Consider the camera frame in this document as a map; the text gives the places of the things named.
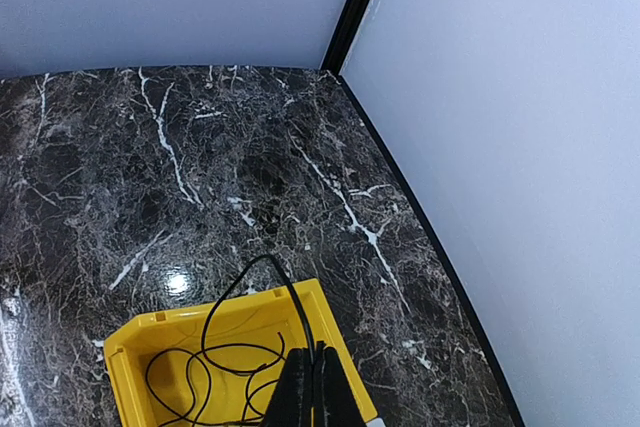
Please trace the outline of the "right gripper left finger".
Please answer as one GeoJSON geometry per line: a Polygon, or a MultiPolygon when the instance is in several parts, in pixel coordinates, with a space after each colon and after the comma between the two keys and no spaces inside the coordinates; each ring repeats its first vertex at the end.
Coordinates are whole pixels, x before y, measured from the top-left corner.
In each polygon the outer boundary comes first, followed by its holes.
{"type": "Polygon", "coordinates": [[[264,427],[310,427],[313,368],[308,349],[292,349],[262,420],[264,427]]]}

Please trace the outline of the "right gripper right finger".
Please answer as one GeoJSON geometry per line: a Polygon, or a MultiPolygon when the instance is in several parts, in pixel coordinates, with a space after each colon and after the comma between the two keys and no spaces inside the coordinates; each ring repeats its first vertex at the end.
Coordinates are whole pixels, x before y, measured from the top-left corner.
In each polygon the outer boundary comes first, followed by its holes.
{"type": "Polygon", "coordinates": [[[365,427],[337,350],[317,344],[314,363],[314,426],[365,427]]]}

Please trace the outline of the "yellow bin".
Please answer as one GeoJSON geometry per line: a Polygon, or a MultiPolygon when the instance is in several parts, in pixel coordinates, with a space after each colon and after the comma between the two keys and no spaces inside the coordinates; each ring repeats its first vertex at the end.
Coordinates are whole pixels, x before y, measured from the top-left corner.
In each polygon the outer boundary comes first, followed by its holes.
{"type": "Polygon", "coordinates": [[[283,287],[221,304],[144,313],[104,356],[125,426],[258,423],[289,352],[306,347],[283,287]]]}

